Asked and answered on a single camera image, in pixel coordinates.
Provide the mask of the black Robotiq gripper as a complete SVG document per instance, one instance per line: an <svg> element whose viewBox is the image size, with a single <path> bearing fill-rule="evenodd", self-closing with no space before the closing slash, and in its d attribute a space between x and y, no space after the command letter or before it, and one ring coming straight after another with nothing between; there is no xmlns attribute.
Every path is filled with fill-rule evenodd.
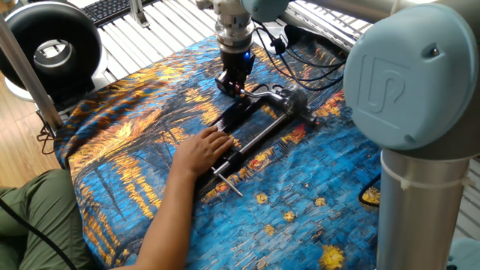
<svg viewBox="0 0 480 270"><path fill-rule="evenodd" d="M240 53L221 51L220 58L223 63L223 73L215 79L218 89L231 98L241 96L256 55L250 49Z"/></svg>

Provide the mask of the person's right hand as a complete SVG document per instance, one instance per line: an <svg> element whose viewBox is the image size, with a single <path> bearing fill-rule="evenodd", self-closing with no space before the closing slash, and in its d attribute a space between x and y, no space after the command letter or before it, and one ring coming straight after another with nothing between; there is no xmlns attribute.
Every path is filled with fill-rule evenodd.
<svg viewBox="0 0 480 270"><path fill-rule="evenodd" d="M211 126L190 136L175 151L170 172L196 179L210 170L221 155L233 145L233 138Z"/></svg>

